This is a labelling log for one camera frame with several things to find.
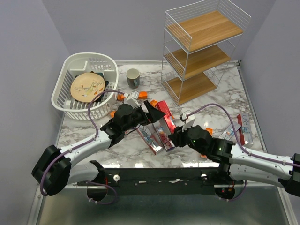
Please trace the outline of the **purple silver toothpaste box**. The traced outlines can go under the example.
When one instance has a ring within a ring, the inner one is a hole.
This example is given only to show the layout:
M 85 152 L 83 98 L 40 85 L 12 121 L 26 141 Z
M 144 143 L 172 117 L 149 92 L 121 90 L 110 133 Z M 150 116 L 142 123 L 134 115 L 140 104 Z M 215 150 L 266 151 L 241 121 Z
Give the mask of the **purple silver toothpaste box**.
M 234 128 L 236 130 L 236 132 L 241 128 L 241 125 L 234 122 Z M 223 133 L 219 136 L 220 139 L 224 139 L 224 140 L 230 140 L 232 137 L 234 136 L 234 130 L 233 130 L 233 126 L 230 124 L 224 131 Z

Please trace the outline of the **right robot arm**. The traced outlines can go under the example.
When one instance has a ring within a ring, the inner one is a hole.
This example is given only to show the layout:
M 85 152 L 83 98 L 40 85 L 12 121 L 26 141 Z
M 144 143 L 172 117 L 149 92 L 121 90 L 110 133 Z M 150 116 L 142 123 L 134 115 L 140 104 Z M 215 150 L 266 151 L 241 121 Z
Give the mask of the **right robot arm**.
M 222 184 L 230 180 L 250 180 L 300 195 L 300 156 L 297 153 L 284 157 L 245 149 L 232 141 L 212 137 L 199 125 L 186 130 L 176 127 L 169 138 L 176 147 L 188 146 L 214 162 L 228 165 L 215 173 Z

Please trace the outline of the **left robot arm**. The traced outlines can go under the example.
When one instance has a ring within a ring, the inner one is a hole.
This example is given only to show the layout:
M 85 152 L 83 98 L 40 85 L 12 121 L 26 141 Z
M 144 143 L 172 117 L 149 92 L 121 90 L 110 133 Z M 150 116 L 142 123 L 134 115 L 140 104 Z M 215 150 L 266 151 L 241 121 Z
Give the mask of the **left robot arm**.
M 53 196 L 59 193 L 69 183 L 70 172 L 76 164 L 100 150 L 116 145 L 125 137 L 126 131 L 139 125 L 155 123 L 165 116 L 163 111 L 148 101 L 144 104 L 147 111 L 141 106 L 122 104 L 113 118 L 101 128 L 96 128 L 94 135 L 61 148 L 48 146 L 31 172 L 40 184 L 41 194 Z

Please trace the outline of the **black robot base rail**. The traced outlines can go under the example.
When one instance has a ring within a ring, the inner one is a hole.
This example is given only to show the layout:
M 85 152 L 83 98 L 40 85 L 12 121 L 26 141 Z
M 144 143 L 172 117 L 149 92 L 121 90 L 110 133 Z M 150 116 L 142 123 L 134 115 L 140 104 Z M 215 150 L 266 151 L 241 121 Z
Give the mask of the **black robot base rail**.
M 214 195 L 215 186 L 234 183 L 223 166 L 185 168 L 103 168 L 95 160 L 96 183 L 118 195 Z

